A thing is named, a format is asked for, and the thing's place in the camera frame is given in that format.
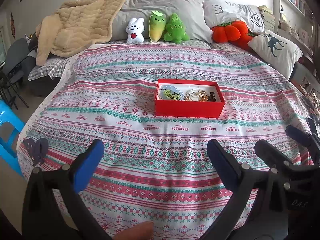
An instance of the screw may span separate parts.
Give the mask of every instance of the screw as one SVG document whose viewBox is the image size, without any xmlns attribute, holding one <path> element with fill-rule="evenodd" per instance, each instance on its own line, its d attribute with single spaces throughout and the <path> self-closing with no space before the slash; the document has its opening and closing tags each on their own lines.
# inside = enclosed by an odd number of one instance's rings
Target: screw
<svg viewBox="0 0 320 240">
<path fill-rule="evenodd" d="M 242 163 L 242 164 L 241 164 L 241 167 L 242 167 L 243 169 L 245 169 L 245 170 L 250 169 L 250 165 L 249 165 L 248 163 Z"/>
<path fill-rule="evenodd" d="M 271 172 L 274 173 L 274 174 L 277 174 L 278 170 L 276 168 L 271 168 Z"/>
<path fill-rule="evenodd" d="M 290 166 L 290 163 L 288 161 L 284 161 L 283 164 L 288 167 Z"/>
<path fill-rule="evenodd" d="M 283 187 L 284 187 L 285 190 L 289 190 L 291 186 L 290 186 L 289 182 L 286 182 L 286 183 L 283 184 Z"/>
<path fill-rule="evenodd" d="M 35 167 L 35 168 L 32 170 L 32 172 L 33 172 L 34 174 L 37 174 L 39 171 L 40 171 L 40 168 L 39 168 L 39 167 Z"/>
<path fill-rule="evenodd" d="M 63 164 L 63 165 L 61 166 L 61 169 L 64 170 L 64 171 L 69 170 L 69 169 L 70 169 L 70 164 L 68 164 L 68 163 Z"/>
</svg>

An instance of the white bunny plush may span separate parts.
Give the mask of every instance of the white bunny plush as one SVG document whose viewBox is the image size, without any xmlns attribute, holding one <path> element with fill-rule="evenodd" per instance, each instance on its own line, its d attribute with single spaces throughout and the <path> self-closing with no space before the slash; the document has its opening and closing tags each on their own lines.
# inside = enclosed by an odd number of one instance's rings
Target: white bunny plush
<svg viewBox="0 0 320 240">
<path fill-rule="evenodd" d="M 128 33 L 127 43 L 144 41 L 144 38 L 142 36 L 142 32 L 144 31 L 143 22 L 143 18 L 132 18 L 129 21 L 129 24 L 125 29 L 126 33 Z"/>
</svg>

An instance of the black chair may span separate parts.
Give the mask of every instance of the black chair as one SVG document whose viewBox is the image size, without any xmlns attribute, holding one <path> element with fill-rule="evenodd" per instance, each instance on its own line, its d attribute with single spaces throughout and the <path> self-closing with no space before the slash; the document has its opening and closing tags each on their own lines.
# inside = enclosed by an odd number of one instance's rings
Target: black chair
<svg viewBox="0 0 320 240">
<path fill-rule="evenodd" d="M 26 107 L 29 108 L 28 104 L 24 101 L 24 99 L 16 90 L 16 88 L 18 88 L 17 82 L 20 82 L 24 75 L 20 64 L 28 56 L 28 53 L 29 53 L 29 48 L 28 48 L 27 41 L 23 38 L 16 40 L 8 49 L 4 66 L 0 70 L 0 78 L 1 78 L 0 95 L 10 107 L 14 105 L 17 110 L 18 108 L 17 108 L 17 105 L 15 104 L 15 96 L 12 97 L 10 93 L 10 88 L 14 90 L 14 92 L 21 99 L 21 101 L 26 105 Z M 10 96 L 9 100 L 6 98 L 6 95 L 3 89 L 7 90 Z"/>
</svg>

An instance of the green plush toy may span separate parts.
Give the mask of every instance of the green plush toy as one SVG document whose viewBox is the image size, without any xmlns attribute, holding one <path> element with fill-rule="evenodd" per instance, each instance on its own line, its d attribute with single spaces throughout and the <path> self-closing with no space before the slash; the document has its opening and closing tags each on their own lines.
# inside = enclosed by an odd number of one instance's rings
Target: green plush toy
<svg viewBox="0 0 320 240">
<path fill-rule="evenodd" d="M 167 23 L 165 29 L 167 33 L 163 36 L 165 41 L 173 41 L 174 43 L 181 43 L 182 41 L 190 40 L 186 34 L 185 26 L 176 13 L 173 13 Z"/>
<path fill-rule="evenodd" d="M 149 20 L 149 37 L 151 42 L 157 42 L 164 31 L 166 20 L 163 13 L 158 11 L 152 12 L 153 15 L 150 16 Z"/>
</svg>

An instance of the fluffy blanket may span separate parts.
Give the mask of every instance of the fluffy blanket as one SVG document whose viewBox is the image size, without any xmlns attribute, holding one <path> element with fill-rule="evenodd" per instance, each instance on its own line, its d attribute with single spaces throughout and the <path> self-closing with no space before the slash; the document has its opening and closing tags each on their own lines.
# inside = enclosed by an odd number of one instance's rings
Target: fluffy blanket
<svg viewBox="0 0 320 240">
<path fill-rule="evenodd" d="M 64 2 L 36 28 L 38 55 L 43 66 L 49 53 L 73 56 L 95 43 L 108 42 L 112 22 L 125 0 L 73 0 Z"/>
</svg>

